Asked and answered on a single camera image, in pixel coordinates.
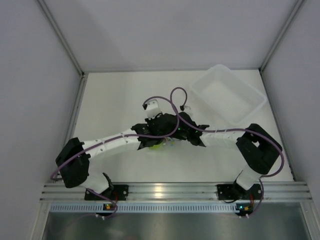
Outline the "clear zip top bag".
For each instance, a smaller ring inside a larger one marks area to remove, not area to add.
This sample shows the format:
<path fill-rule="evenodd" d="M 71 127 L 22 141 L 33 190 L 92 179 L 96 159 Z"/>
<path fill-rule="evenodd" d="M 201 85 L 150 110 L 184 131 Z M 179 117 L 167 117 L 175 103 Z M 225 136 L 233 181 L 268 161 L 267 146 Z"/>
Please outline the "clear zip top bag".
<path fill-rule="evenodd" d="M 164 139 L 162 140 L 161 143 L 164 143 L 164 144 L 165 144 L 165 146 L 164 146 L 164 148 L 163 148 L 163 149 L 165 149 L 165 148 L 168 148 L 168 147 L 174 147 L 175 144 L 176 144 L 177 142 L 179 142 L 179 141 L 180 141 L 180 140 L 179 140 L 179 139 L 176 139 L 176 138 L 166 137 L 166 138 L 164 138 Z"/>

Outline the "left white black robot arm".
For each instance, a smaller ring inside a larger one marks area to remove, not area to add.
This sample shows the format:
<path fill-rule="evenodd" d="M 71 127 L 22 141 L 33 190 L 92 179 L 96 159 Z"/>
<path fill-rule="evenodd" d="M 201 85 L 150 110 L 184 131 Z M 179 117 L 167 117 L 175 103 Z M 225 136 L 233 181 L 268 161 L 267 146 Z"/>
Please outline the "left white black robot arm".
<path fill-rule="evenodd" d="M 94 163 L 158 145 L 178 130 L 179 123 L 177 116 L 160 113 L 117 135 L 89 141 L 70 139 L 55 160 L 64 186 L 68 189 L 81 186 L 94 191 L 102 200 L 109 199 L 114 185 L 106 173 L 93 169 Z"/>

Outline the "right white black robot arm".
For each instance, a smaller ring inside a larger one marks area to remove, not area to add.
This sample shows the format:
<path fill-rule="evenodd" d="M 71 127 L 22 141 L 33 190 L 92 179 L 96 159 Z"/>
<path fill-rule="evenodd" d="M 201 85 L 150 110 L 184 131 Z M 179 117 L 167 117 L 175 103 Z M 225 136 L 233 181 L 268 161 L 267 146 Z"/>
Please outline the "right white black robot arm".
<path fill-rule="evenodd" d="M 197 125 L 185 112 L 180 112 L 177 117 L 191 144 L 239 150 L 246 165 L 230 189 L 236 199 L 246 198 L 257 181 L 276 176 L 284 167 L 283 148 L 256 123 L 248 128 L 208 130 L 208 125 Z"/>

